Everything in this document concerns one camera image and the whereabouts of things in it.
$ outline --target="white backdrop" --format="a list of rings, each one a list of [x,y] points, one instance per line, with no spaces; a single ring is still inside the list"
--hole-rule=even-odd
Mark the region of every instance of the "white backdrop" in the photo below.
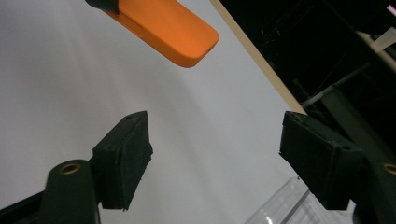
[[[220,35],[190,69],[84,0],[1,1],[0,208],[141,110],[152,161],[103,223],[243,223],[294,176],[277,154],[289,107],[208,0],[179,2]]]

